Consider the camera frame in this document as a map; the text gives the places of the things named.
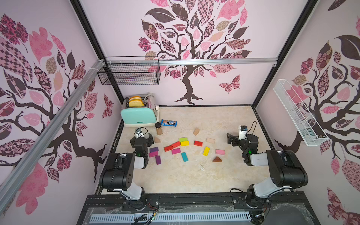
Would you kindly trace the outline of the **red block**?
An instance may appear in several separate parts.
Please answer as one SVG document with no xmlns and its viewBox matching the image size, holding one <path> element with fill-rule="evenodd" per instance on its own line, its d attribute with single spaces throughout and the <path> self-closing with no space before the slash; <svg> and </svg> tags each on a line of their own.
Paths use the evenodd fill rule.
<svg viewBox="0 0 360 225">
<path fill-rule="evenodd" d="M 195 146 L 200 146 L 200 147 L 202 147 L 202 146 L 203 146 L 203 142 L 194 141 L 194 145 L 195 145 Z"/>
<path fill-rule="evenodd" d="M 170 146 L 165 147 L 164 151 L 168 152 L 168 151 L 172 151 L 173 149 L 174 149 L 174 147 L 172 145 L 170 145 Z"/>
<path fill-rule="evenodd" d="M 178 142 L 176 142 L 176 143 L 174 143 L 174 144 L 172 144 L 172 148 L 173 149 L 176 149 L 176 148 L 178 148 L 178 147 L 180 147 L 181 146 L 181 143 L 178 141 Z"/>
</svg>

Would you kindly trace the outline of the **purple rectangular block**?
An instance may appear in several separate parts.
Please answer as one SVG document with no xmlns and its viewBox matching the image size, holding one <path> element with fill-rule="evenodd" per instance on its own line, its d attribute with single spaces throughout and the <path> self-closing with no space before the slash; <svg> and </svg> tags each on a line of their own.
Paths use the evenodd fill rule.
<svg viewBox="0 0 360 225">
<path fill-rule="evenodd" d="M 149 153 L 158 152 L 158 151 L 159 151 L 158 147 L 154 147 L 154 148 L 149 149 Z"/>
</svg>

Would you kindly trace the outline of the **magenta block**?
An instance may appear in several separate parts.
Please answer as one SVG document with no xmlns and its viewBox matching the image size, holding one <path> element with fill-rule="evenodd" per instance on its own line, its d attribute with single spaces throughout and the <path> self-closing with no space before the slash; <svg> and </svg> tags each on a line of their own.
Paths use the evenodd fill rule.
<svg viewBox="0 0 360 225">
<path fill-rule="evenodd" d="M 180 148 L 172 149 L 172 154 L 173 154 L 173 155 L 179 154 L 179 153 L 181 153 L 181 149 L 180 149 Z"/>
<path fill-rule="evenodd" d="M 152 158 L 152 157 L 156 157 L 158 156 L 158 151 L 154 151 L 154 152 L 150 152 L 149 153 L 149 157 Z"/>
</svg>

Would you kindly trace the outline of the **purple triangle block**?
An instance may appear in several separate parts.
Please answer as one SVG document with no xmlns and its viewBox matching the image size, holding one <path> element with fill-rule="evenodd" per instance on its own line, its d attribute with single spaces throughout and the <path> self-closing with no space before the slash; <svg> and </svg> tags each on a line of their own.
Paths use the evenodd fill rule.
<svg viewBox="0 0 360 225">
<path fill-rule="evenodd" d="M 161 157 L 160 156 L 156 156 L 155 160 L 156 160 L 157 165 L 161 165 Z"/>
</svg>

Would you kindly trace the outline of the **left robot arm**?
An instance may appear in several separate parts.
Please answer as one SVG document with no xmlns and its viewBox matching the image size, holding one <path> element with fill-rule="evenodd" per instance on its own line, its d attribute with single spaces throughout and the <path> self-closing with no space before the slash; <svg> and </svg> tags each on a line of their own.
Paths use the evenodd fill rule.
<svg viewBox="0 0 360 225">
<path fill-rule="evenodd" d="M 133 153 L 111 153 L 99 178 L 99 186 L 107 192 L 118 192 L 137 211 L 147 207 L 143 187 L 133 182 L 134 170 L 145 169 L 149 162 L 148 148 L 154 144 L 152 137 L 133 137 Z"/>
</svg>

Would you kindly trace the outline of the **yellow block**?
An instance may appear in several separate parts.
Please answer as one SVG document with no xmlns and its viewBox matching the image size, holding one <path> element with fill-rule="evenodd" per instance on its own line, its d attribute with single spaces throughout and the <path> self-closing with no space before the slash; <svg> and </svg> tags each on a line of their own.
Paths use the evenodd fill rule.
<svg viewBox="0 0 360 225">
<path fill-rule="evenodd" d="M 189 141 L 182 141 L 181 146 L 190 146 Z"/>
<path fill-rule="evenodd" d="M 209 148 L 209 147 L 205 147 L 202 154 L 203 154 L 204 156 L 208 156 L 208 155 L 209 155 L 209 152 L 210 152 L 210 148 Z"/>
</svg>

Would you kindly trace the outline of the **lime green block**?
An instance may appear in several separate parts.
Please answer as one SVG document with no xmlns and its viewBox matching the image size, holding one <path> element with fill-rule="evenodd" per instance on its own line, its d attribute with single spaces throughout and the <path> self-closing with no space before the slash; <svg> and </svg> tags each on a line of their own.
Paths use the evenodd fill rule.
<svg viewBox="0 0 360 225">
<path fill-rule="evenodd" d="M 188 138 L 187 137 L 179 138 L 179 141 L 180 142 L 186 142 L 186 141 L 188 141 Z"/>
</svg>

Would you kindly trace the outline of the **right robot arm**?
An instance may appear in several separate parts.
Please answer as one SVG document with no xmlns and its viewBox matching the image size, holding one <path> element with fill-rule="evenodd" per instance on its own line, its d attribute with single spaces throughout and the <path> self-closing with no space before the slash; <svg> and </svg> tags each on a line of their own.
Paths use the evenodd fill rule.
<svg viewBox="0 0 360 225">
<path fill-rule="evenodd" d="M 246 205 L 257 208 L 255 200 L 269 198 L 284 189 L 297 189 L 307 185 L 308 175 L 293 151 L 267 150 L 258 152 L 258 137 L 242 134 L 226 135 L 227 143 L 239 147 L 244 163 L 253 167 L 268 167 L 270 176 L 260 183 L 252 184 L 246 191 Z"/>
</svg>

